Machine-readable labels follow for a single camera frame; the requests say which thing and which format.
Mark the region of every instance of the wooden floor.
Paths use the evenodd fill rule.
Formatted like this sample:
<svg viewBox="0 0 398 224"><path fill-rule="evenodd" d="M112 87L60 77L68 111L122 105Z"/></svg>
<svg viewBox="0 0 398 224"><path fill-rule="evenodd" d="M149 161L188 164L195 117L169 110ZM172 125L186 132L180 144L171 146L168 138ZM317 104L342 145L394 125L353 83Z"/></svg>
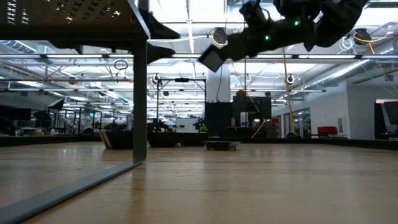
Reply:
<svg viewBox="0 0 398 224"><path fill-rule="evenodd" d="M67 184L132 158L102 142L0 148L0 207Z"/></svg>
<svg viewBox="0 0 398 224"><path fill-rule="evenodd" d="M242 144L149 160L27 223L398 223L398 152Z"/></svg>

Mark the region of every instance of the desk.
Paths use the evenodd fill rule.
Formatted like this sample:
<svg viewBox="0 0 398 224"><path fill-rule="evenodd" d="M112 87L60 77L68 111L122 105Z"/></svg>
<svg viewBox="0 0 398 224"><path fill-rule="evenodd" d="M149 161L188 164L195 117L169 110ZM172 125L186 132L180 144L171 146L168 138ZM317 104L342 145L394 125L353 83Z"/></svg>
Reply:
<svg viewBox="0 0 398 224"><path fill-rule="evenodd" d="M103 170L24 201L3 207L0 223L19 223L115 175L147 157L148 27L134 0L0 1L0 40L48 40L81 52L82 45L129 47L134 54L134 142L132 162Z"/></svg>

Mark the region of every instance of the ceiling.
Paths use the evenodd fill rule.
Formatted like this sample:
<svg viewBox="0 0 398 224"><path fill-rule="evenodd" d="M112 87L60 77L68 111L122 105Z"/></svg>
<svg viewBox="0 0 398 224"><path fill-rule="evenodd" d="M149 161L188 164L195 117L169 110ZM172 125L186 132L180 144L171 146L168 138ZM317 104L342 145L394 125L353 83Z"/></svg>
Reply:
<svg viewBox="0 0 398 224"><path fill-rule="evenodd" d="M238 12L240 7L239 1L227 0L150 0L150 10L153 15L165 26L177 31L182 36L178 40L150 40L154 45L168 47L174 49L178 54L200 54L210 44L214 44L211 38L211 32L215 27L226 27L227 33L239 32L243 29L243 17ZM275 7L270 1L263 1L261 4L263 9L270 12L273 20L281 18ZM398 7L395 8L366 8L355 28L366 28L372 35L373 39L380 39L373 44L377 51L380 46L385 45L398 34ZM49 42L43 41L24 41L20 42L37 52L45 50L48 54L76 54L74 50L56 49ZM335 45L329 48L314 47L311 52L307 52L302 44L289 46L285 49L286 54L322 54L322 55L344 55L344 54L371 54L368 45L353 45L351 40L341 39ZM0 52L2 54L21 54L10 45L0 44ZM85 46L84 54L106 54L110 49L101 49L97 47ZM263 52L262 54L282 54L282 49L272 52ZM197 62L196 58L174 59L165 58L150 64L147 68L148 76L148 109L149 114L153 114L155 108L153 91L155 85L152 78L158 75L161 78L206 78L208 69ZM33 59L7 59L0 60L4 69L3 78L43 78L50 77L53 79L66 79L76 77L79 79L107 79L113 82L83 82L71 85L67 82L39 83L39 85L51 88L104 88L104 89L132 89L133 59L125 59L128 68L125 70L117 70L114 67L116 59L53 59L52 64L46 64L43 61ZM284 88L284 64L282 60L247 60L247 62L229 63L229 71L231 74L231 88L242 88L240 83L246 81L250 89L275 89ZM287 72L296 77L296 86L306 85L318 76L338 67L339 65L350 64L349 60L288 60ZM119 82L117 80L127 79L129 82ZM32 85L23 83L12 83L13 87L25 86L26 88L35 88ZM202 114L204 92L200 90L197 83L175 83L170 82L164 87L173 89L193 89L196 92L170 91L169 96L161 95L162 102L159 111L160 115L167 114ZM68 96L71 93L54 91L58 95ZM105 104L115 103L111 105L112 109L130 110L132 107L132 91L115 91L114 94L101 96L98 92L85 92L85 94L74 93L76 96L86 98L85 101L77 101L86 103L87 101ZM251 92L251 95L264 95L264 92ZM280 99L281 93L273 93L274 99Z"/></svg>

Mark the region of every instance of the metal frame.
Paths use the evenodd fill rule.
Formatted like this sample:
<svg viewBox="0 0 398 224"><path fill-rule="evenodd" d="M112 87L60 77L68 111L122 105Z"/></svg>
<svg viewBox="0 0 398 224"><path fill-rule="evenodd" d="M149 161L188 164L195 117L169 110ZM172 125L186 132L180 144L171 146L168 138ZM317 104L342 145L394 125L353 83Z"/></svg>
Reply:
<svg viewBox="0 0 398 224"><path fill-rule="evenodd" d="M85 190L88 190L104 181L107 181L113 177L116 177L119 174L122 174L125 171L128 171L139 164L142 164L147 158L147 132L146 132L146 81L147 81L147 49L146 42L147 39L150 38L149 30L142 19L142 16L139 14L138 8L134 5L133 0L125 0L128 5L130 5L132 9L132 15L130 17L135 18L136 27L140 29L137 30L138 35L131 35L131 32L124 33L126 35L122 36L119 39L131 39L136 37L134 40L134 46L132 47L132 52L134 52L134 144L133 150L134 153L132 155L132 161L127 162L125 164L114 166L110 169L99 171L95 174L89 175L88 177L84 177L78 179L72 183L65 184L63 186L57 187L52 190L48 190L44 193L35 195L33 197L27 198L25 200L21 200L20 202L16 202L5 206L0 209L0 223L19 223L33 215L38 214L52 206L61 203L79 193L82 193ZM63 30L55 30L55 29L47 29L46 26L25 26L23 29L18 29L15 27L10 27L4 25L4 23L0 23L0 39L67 39L65 36L61 35L61 33L67 33L69 37L73 37L74 39L88 39L95 41L99 38L104 40L109 37L111 40L115 40L115 37L119 35L115 35L117 31L115 28L112 28L111 32L106 33L107 30L104 31L100 26L98 27L97 32L101 33L101 37L99 37L96 33L92 32L92 30L87 33L87 30L79 29L78 32L74 32L73 34L67 31L69 27L65 27L61 25ZM51 30L51 32L41 32L42 30Z"/></svg>
<svg viewBox="0 0 398 224"><path fill-rule="evenodd" d="M167 84L169 84L171 81L179 82L178 81L179 79L181 79L181 78L160 78L160 79L157 80L157 83L156 83L156 120L159 120L159 91L163 90L163 88ZM206 95L206 93L207 93L207 82L206 82L206 79L204 79L204 78L184 78L184 80L188 80L188 82L189 81L195 82L200 88L200 90L198 89L197 91L204 91L205 92L205 99L204 100L206 101L206 97L207 97L207 95ZM162 88L159 89L159 84L160 84L161 81L166 81L166 83L164 83ZM198 83L199 81L202 81L203 83L205 83L205 88L204 89L199 85L199 83Z"/></svg>

